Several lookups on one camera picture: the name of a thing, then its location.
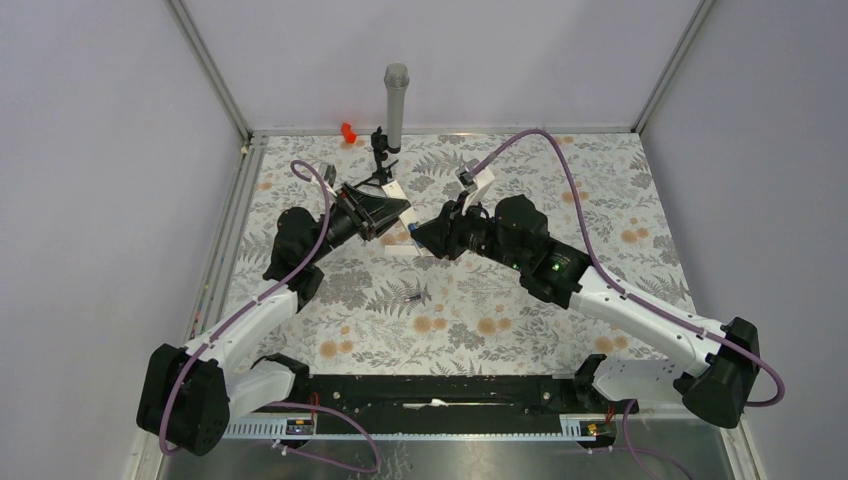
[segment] orange connector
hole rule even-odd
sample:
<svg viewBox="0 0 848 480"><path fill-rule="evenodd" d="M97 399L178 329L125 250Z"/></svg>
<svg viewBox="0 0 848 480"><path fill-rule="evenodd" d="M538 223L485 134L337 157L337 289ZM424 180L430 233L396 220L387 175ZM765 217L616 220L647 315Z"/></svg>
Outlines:
<svg viewBox="0 0 848 480"><path fill-rule="evenodd" d="M347 143L353 143L356 141L356 134L353 133L349 123L342 124L342 135L345 137L345 142Z"/></svg>

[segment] table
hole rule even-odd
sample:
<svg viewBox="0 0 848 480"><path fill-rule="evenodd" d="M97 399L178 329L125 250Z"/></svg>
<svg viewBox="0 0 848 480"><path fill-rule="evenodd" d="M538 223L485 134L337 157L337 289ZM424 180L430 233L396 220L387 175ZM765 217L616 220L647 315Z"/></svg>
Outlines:
<svg viewBox="0 0 848 480"><path fill-rule="evenodd" d="M509 135L406 135L395 177L422 221L456 197L457 167L482 160ZM638 135L558 135L577 181L595 250L606 268L678 307L693 310L674 243ZM249 300L269 264L276 220L291 206L323 211L315 185L295 178L293 159L333 163L337 181L357 183L373 168L370 146L337 136L269 139L225 312ZM520 140L492 164L489 209L525 194L548 215L551 235L585 251L571 195L550 144ZM466 253L458 261L397 257L383 245L410 243L396 225L379 241L351 240L319 262L313 301L255 348L281 352L325 374L573 373L590 353L661 354L601 320L532 298L518 273ZM420 294L417 301L407 301Z"/></svg>

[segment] purple wire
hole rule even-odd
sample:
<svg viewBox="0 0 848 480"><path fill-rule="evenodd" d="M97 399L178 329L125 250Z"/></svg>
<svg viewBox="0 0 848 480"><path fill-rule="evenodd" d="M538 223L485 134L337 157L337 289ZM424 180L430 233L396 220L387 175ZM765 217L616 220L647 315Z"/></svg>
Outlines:
<svg viewBox="0 0 848 480"><path fill-rule="evenodd" d="M334 465L339 468L344 468L346 470L350 470L352 472L357 473L377 473L380 471L380 466L383 464L383 457L380 456L380 449L377 447L377 443L371 438L371 435L365 431L362 425L356 423L356 420L348 417L342 412L337 410L333 410L332 408L322 407L320 405L306 405L304 403L291 403L291 402L273 402L268 404L269 407L283 407L283 408L295 408L298 410L317 410L319 412L329 413L330 415L335 415L336 417L341 418L345 422L347 422L351 427L355 428L359 433L365 437L365 441L368 442L368 445L371 446L371 450L374 451L374 466L370 468L357 467L356 465L350 465L347 463L339 462L338 460L333 460L332 458L323 457L321 455L316 455L314 453L302 452L297 449L286 450L288 453L294 453L295 455L300 455L302 457L311 458L313 460L318 460L319 462L329 463L330 465Z"/></svg>
<svg viewBox="0 0 848 480"><path fill-rule="evenodd" d="M580 233L583 235L583 243L586 245L586 253L588 253L589 257L592 259L592 264L595 266L595 269L597 270L598 274L601 276L601 278L604 279L604 281L607 282L610 288L618 292L619 295L633 300L635 303L641 305L650 312L659 315L660 317L674 323L675 325L685 328L686 330L689 330L690 332L696 333L698 335L705 336L710 340L713 340L725 347L730 348L731 350L742 355L743 357L753 362L755 365L765 370L766 373L768 373L769 376L771 376L771 378L774 380L774 383L777 386L777 392L774 394L774 397L768 400L755 402L749 401L748 403L746 403L747 406L769 407L783 400L783 397L786 394L786 386L783 383L783 379L780 378L780 375L778 375L777 371L775 371L775 369L772 368L771 365L766 363L762 358L757 355L754 355L748 350L745 350L744 348L731 342L730 340L727 340L724 337L720 337L712 332L706 332L706 335L703 335L705 333L703 329L692 325L691 323L687 322L682 318L678 318L676 315L663 310L662 308L652 304L651 302L645 300L644 298L638 295L626 294L624 287L622 287L619 283L613 280L613 278L606 272L606 270L603 269L600 260L598 260L598 256L595 254L595 250L592 248L592 242L589 240L589 229L586 228L586 220L583 218L583 206L580 204L580 196L577 192L577 185L575 184L574 178L571 175L571 170L568 168L568 163L565 160L565 155L563 155L562 150L560 150L559 145L557 145L556 143L556 139L551 136L550 133L540 128L531 128L529 130L524 130L521 133L513 135L512 138L504 142L504 144L498 147L497 150L490 153L489 156L487 156L482 162L480 162L473 169L471 169L471 174L477 175L478 173L480 173L481 170L489 166L489 164L492 163L492 160L494 160L495 157L503 153L504 150L512 146L512 144L514 144L521 138L531 134L537 134L545 137L551 143L551 146L554 147L554 151L556 152L557 157L559 157L559 161L562 164L562 169L565 171L565 177L568 179L568 186L571 188L571 195L572 197L574 197L574 206L577 210L577 221L580 223Z"/></svg>
<svg viewBox="0 0 848 480"><path fill-rule="evenodd" d="M282 288L285 284L289 282L289 280L291 280L292 278L294 278L295 275L300 273L300 271L303 270L304 267L306 267L306 265L312 260L312 257L314 257L315 254L318 252L318 249L321 248L321 243L324 242L324 237L327 235L327 228L330 224L331 203L330 195L327 193L327 185L326 183L324 183L324 179L321 177L318 171L315 170L314 167L312 167L312 165L304 162L303 160L294 160L291 163L292 173L294 173L295 176L297 176L301 180L305 180L308 182L309 177L295 170L296 166L302 166L309 170L309 173L312 174L312 177L316 178L318 180L318 183L321 185L321 193L324 194L324 223L321 225L321 232L318 234L318 239L315 241L315 245L312 247L312 250L309 251L309 254L307 254L303 258L303 261L300 262L300 265L295 267L294 270L289 272L289 274L286 275L285 278L280 280L273 287L266 290L265 293L259 295L259 300L264 300L268 298L269 295ZM236 313L230 316L230 318L228 318L226 322L221 324L221 326L218 327L218 329L215 330L212 335L209 336L209 341L214 342L215 340L217 340L226 329L230 328L230 326L232 326L232 324L235 323L236 320L241 318L241 316L244 315L248 310L253 308L254 305L256 305L256 302L254 302L253 300L246 303ZM177 393L180 391L180 386L182 386L183 382L185 381L185 377L186 375L188 375L188 372L189 370L191 370L191 367L195 364L195 362L197 362L197 359L200 358L200 355L202 355L203 352L205 352L208 348L209 344L202 343L200 347L198 347L197 350L194 352L194 354L189 357L188 361L185 363L185 365L183 365L182 370L180 370L179 375L177 375L176 381L174 381L174 386L173 388L171 388L170 395L168 395L168 401L165 402L165 410L162 412L162 421L159 423L159 450L161 450L164 455L173 455L174 453L180 451L180 447L175 447L173 449L168 448L168 441L166 440L168 432L168 422L170 422L171 420L171 412L174 410L174 402L177 400Z"/></svg>
<svg viewBox="0 0 848 480"><path fill-rule="evenodd" d="M660 480L658 476L654 475L654 472L642 463L642 460L639 459L639 455L636 455L636 447L634 447L633 442L630 441L630 427L627 426L627 420L630 416L630 409L632 409L635 404L635 398L627 403L627 408L624 409L624 417L621 419L621 428L624 430L624 444L627 445L627 450L630 451L630 455L633 456L633 460L636 460L636 464L639 465L639 468L641 468L643 472L645 472L645 475L651 477L653 480Z"/></svg>
<svg viewBox="0 0 848 480"><path fill-rule="evenodd" d="M597 455L599 453L632 453L630 450L631 449L628 448L628 447L593 448L592 449L592 455ZM641 455L650 455L652 457L659 458L660 460L665 460L666 462L671 463L672 465L677 467L677 469L680 470L681 472L683 472L683 475L686 475L686 478L688 478L689 480L695 479L695 476L692 475L692 472L690 472L689 469L686 468L686 466L684 466L682 463L680 463L679 460L677 460L676 458L672 457L671 455L669 455L667 453L660 452L659 450L650 450L650 449L647 449L647 448L639 448L639 447L633 447L633 451L636 452L636 453L639 453ZM588 452L586 450L583 450L583 449L566 450L565 452L562 452L562 453L588 455Z"/></svg>

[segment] purple cable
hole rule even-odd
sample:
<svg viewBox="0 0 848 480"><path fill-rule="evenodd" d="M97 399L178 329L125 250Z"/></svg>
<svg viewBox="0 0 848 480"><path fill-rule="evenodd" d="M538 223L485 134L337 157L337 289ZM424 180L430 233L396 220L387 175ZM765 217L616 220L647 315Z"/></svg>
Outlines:
<svg viewBox="0 0 848 480"><path fill-rule="evenodd" d="M653 480L660 480L659 477L654 475L654 472L652 472L650 469L648 469L648 467L645 466L644 463L642 463L642 460L639 459L639 455L636 455L636 447L634 447L633 443L630 441L630 428L627 426L627 419L630 415L630 409L632 409L633 405L635 404L635 398L627 403L627 408L624 409L624 417L621 419L621 429L624 430L624 444L627 445L627 450L630 451L630 455L633 456L633 460L636 460L636 464L639 465L639 468L641 468L643 472L645 472L645 475L651 477Z"/></svg>
<svg viewBox="0 0 848 480"><path fill-rule="evenodd" d="M595 255L595 250L592 248L592 242L589 241L589 229L586 228L586 220L583 218L583 206L580 204L580 196L577 192L577 185L574 183L574 178L571 176L571 170L568 168L568 163L565 160L565 156L563 155L562 150L560 150L559 145L557 145L557 143L556 143L556 139L553 136L551 136L550 133L548 133L548 132L546 132L542 129L539 129L539 128L531 128L529 130L525 130L521 133L517 133L517 134L513 135L512 138L510 138L509 140L504 142L504 144L501 145L500 147L498 147L497 150L490 153L489 156L487 156L482 162L480 162L479 164L477 164L477 166L472 168L471 174L477 175L478 173L480 173L481 170L483 170L484 168L489 166L489 164L492 163L492 160L494 160L495 157L497 157L498 155L503 153L504 150L509 148L512 144L514 144L515 142L517 142L521 138L526 137L527 135L531 135L531 134L538 134L538 135L541 135L541 136L545 137L546 139L548 139L548 141L551 143L551 146L554 147L554 151L556 152L557 157L559 157L559 161L562 164L563 170L565 171L565 177L568 179L568 186L571 188L571 195L574 197L574 206L577 210L577 221L580 223L580 233L583 235L583 243L586 245L586 253L588 253L589 257L592 259L592 264L595 266L595 269L597 270L598 275L600 275L601 278L603 278L604 281L606 281L607 284L613 290L618 292L619 295L625 296L626 298L633 300L634 302L641 305L642 307L649 310L650 312L652 312L656 315L659 315L660 317L674 323L675 325L678 325L682 328L685 328L686 330L689 330L692 333L702 335L704 333L703 329L698 328L695 325L692 325L691 323L687 322L686 320L684 320L682 318L678 318L677 316L673 315L672 313L666 312L662 308L652 304L651 302L643 299L642 297L640 297L638 295L634 295L634 294L626 294L625 295L624 287L622 287L619 283L617 283L615 280L613 280L613 278L606 272L606 270L603 269L603 267L601 266L600 260L598 260L598 256ZM712 332L706 332L706 335L704 335L704 336L706 338L709 338L710 340L718 342L719 344L721 344L725 347L730 348L731 350L735 351L736 353L747 358L748 360L753 362L755 365L757 365L758 367L765 370L766 373L768 373L769 376L771 376L771 378L774 380L774 383L777 386L777 392L775 393L774 397L772 397L768 400L762 400L762 401L756 401L756 402L749 401L748 403L746 403L747 406L749 406L749 407L769 407L769 406L775 405L775 404L779 403L781 400L783 400L783 397L786 394L786 387L783 383L783 379L780 378L780 375L778 375L777 371L775 371L775 369L772 368L771 365L766 363L762 358L758 357L757 355L754 355L753 353L745 350L741 346L731 342L730 340L727 340L724 337L720 337L720 336L718 336L718 335L716 335Z"/></svg>
<svg viewBox="0 0 848 480"><path fill-rule="evenodd" d="M628 448L628 447L593 448L592 449L592 455L597 455L599 453L632 453L630 450L631 449ZM634 452L642 454L642 455L650 455L652 457L659 458L660 460L665 460L666 462L671 463L672 465L677 467L678 470L683 472L683 475L686 475L686 478L688 478L689 480L695 480L695 476L692 475L692 472L690 472L689 469L686 468L686 466L684 466L676 458L672 457L671 455L669 455L667 453L663 453L663 452L660 452L658 450L650 450L650 449L647 449L647 448L639 448L639 447L633 447L632 450ZM588 452L586 450L583 450L582 448L580 450L576 450L576 449L575 450L566 450L565 452L562 452L562 453L588 455Z"/></svg>
<svg viewBox="0 0 848 480"><path fill-rule="evenodd" d="M352 472L357 473L377 473L380 471L380 466L383 464L383 457L380 456L380 449L377 447L377 443L371 438L371 435L362 428L362 425L356 423L356 420L348 417L342 412L333 410L332 408L322 407L320 405L306 405L304 403L291 403L291 402L273 402L268 404L269 407L282 407L282 408L295 408L298 410L317 410L319 412L329 413L330 415L335 415L336 417L341 418L345 422L347 422L351 427L355 428L359 433L365 437L365 441L368 442L368 445L371 446L371 450L374 451L374 466L371 468L363 468L357 467L355 465L350 465L347 463L342 463L337 460L333 460L332 458L322 457L321 455L316 455L314 453L302 452L300 450L291 449L286 450L288 453L294 453L295 455L300 455L302 457L311 458L313 460L318 460L319 462L329 463L330 465L334 465L339 468L344 468L346 470L350 470Z"/></svg>
<svg viewBox="0 0 848 480"><path fill-rule="evenodd" d="M330 195L327 193L327 184L324 183L324 179L321 178L321 175L318 173L312 165L304 162L303 160L294 160L291 163L292 173L294 173L301 180L309 181L309 177L303 175L302 173L295 170L296 166L302 166L309 170L309 173L312 174L313 178L318 180L318 183L321 185L321 193L324 194L324 223L321 225L321 232L318 234L318 239L315 241L315 245L312 247L312 250L309 251L309 254L303 258L303 261L300 262L300 265L294 268L285 278L280 280L273 287L269 288L265 291L265 293L259 295L259 300L264 300L268 298L269 295L276 292L283 285L287 284L289 280L294 278L295 275L300 273L304 267L312 260L312 257L318 252L318 249L321 248L321 243L324 242L324 237L327 235L327 228L330 224ZM234 313L230 318L227 319L226 322L221 324L217 330L215 330L212 335L209 336L209 341L214 342L224 333L224 331L236 320L241 318L248 310L253 308L256 304L253 300L246 303L243 307L241 307L236 313ZM162 412L162 421L159 423L159 450L162 451L164 455L173 455L174 453L180 450L180 447L176 447L173 449L168 448L168 441L166 440L167 432L168 432L168 422L171 420L171 412L174 410L174 402L177 400L177 393L180 391L180 386L182 386L185 381L186 375L188 375L191 367L197 362L197 359L200 358L200 355L203 354L209 348L209 344L202 343L200 347L189 357L188 361L183 365L182 370L180 370L179 375L177 375L176 381L174 381L174 387L171 388L171 394L168 395L168 401L165 402L165 410Z"/></svg>

